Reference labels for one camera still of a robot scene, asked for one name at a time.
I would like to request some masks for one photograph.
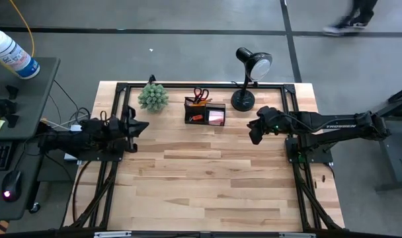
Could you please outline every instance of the concrete floor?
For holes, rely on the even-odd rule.
[[[340,17],[349,1],[287,0],[293,31],[317,32]],[[28,0],[17,1],[30,26],[64,28],[125,28],[178,30],[285,30],[280,0]],[[0,26],[22,26],[9,5],[0,2]],[[402,0],[379,0],[368,32],[402,32]],[[30,50],[27,33],[9,33]],[[92,108],[101,80],[241,81],[243,66],[234,56],[238,47],[274,57],[264,81],[294,82],[284,34],[55,34],[35,33],[36,56],[61,59],[57,80],[79,106]],[[303,82],[313,83],[322,114],[352,114],[376,110],[402,89],[402,38],[293,39]],[[63,118],[73,105],[57,87],[52,96]],[[44,115],[56,121],[49,102]],[[402,190],[376,194],[389,182],[377,142],[356,139],[333,150],[336,183],[346,227],[353,231],[402,235]],[[12,221],[9,232],[58,228],[70,186],[45,184],[42,209]]]

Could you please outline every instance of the white container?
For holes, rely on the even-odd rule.
[[[21,79],[31,79],[40,72],[40,64],[2,31],[0,31],[0,63]]]

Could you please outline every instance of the green succulent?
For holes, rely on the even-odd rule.
[[[149,112],[161,111],[169,101],[166,89],[162,85],[147,84],[142,93],[138,96],[138,103],[141,109],[147,109]]]

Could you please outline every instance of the red scissors handle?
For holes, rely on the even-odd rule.
[[[195,100],[194,104],[198,104],[200,101],[207,100],[208,95],[210,94],[208,89],[201,89],[200,87],[194,88]]]

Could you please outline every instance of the pen holder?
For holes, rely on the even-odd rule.
[[[226,119],[226,104],[207,103],[203,106],[193,106],[194,98],[185,97],[185,124],[224,126]]]

